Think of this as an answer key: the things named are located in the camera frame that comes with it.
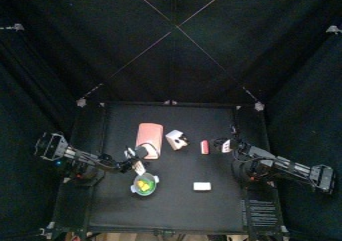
black enclosure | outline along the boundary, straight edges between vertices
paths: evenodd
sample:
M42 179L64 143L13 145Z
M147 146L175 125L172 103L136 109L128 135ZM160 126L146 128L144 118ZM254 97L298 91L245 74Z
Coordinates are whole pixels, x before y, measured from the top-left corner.
M83 144L99 103L175 101L266 105L271 152L338 173L331 196L279 182L285 225L341 240L341 12L341 0L0 0L0 239L40 239L54 215L42 133Z

